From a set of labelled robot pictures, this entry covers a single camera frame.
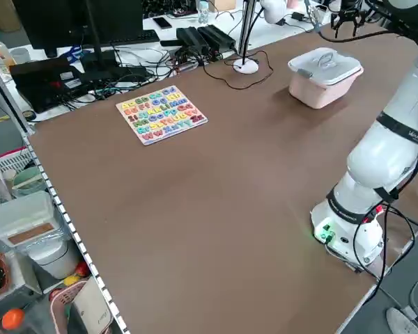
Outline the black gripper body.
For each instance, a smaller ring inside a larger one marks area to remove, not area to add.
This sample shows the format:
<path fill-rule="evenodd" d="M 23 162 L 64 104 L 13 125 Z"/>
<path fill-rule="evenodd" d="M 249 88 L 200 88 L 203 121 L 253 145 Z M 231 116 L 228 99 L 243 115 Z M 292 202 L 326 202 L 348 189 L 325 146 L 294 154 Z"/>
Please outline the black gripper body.
<path fill-rule="evenodd" d="M 359 14 L 362 0 L 341 0 L 339 14 Z"/>

